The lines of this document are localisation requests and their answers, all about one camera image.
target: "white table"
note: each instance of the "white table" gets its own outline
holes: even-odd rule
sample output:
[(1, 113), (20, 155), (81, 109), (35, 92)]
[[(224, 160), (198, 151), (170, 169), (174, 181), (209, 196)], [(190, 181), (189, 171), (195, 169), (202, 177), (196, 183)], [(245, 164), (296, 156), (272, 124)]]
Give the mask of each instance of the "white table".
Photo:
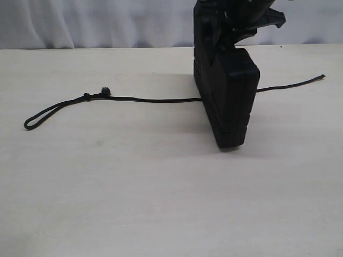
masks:
[(221, 153), (192, 49), (0, 51), (0, 256), (343, 256), (343, 45), (247, 47), (260, 87), (246, 143)]

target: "black plastic part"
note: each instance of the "black plastic part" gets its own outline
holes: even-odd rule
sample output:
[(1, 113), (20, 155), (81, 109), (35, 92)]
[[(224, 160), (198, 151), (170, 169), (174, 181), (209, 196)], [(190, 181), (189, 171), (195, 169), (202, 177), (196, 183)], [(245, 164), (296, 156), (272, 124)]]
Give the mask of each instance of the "black plastic part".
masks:
[(219, 148), (244, 144), (260, 78), (248, 52), (234, 44), (254, 36), (257, 27), (285, 23), (283, 13), (270, 18), (276, 12), (269, 9), (273, 1), (260, 2), (263, 13), (257, 9), (259, 13), (253, 15), (250, 10), (247, 16), (253, 18), (245, 29), (237, 29), (237, 20), (228, 15), (229, 7), (221, 8), (222, 2), (198, 0), (194, 8), (194, 78)]

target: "black cord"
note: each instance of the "black cord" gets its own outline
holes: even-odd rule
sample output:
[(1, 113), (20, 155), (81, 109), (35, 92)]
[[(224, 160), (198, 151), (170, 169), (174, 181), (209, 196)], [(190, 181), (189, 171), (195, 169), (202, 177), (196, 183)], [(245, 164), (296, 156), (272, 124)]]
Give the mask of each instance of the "black cord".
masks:
[[(300, 87), (303, 85), (307, 85), (310, 83), (313, 83), (318, 80), (322, 80), (325, 78), (325, 75), (321, 75), (319, 77), (316, 77), (314, 79), (287, 85), (287, 86), (280, 86), (280, 87), (268, 87), (268, 88), (261, 88), (258, 89), (257, 92), (265, 92), (270, 90), (277, 90), (277, 89), (287, 89), (287, 88), (293, 88), (293, 87)], [(113, 100), (113, 101), (125, 101), (125, 102), (140, 102), (140, 103), (189, 103), (189, 102), (202, 102), (203, 100), (201, 98), (186, 98), (186, 99), (142, 99), (142, 98), (136, 98), (136, 97), (120, 97), (120, 96), (111, 96), (111, 90), (108, 87), (103, 87), (101, 89), (101, 93), (90, 95), (89, 93), (85, 93), (83, 96), (78, 97), (74, 100), (68, 100), (61, 103), (54, 104), (53, 106), (46, 108), (45, 110), (42, 110), (38, 114), (32, 116), (31, 118), (27, 119), (24, 122), (24, 127), (27, 130), (34, 130), (35, 128), (39, 127), (43, 122), (45, 122), (48, 118), (50, 118), (53, 114), (57, 113), (59, 110), (61, 110), (64, 107), (82, 103), (82, 102), (89, 102), (93, 100)], [(44, 117), (42, 117), (40, 120), (38, 120), (35, 124), (29, 125), (30, 122), (34, 121), (35, 119), (38, 119), (40, 116), (46, 114)]]

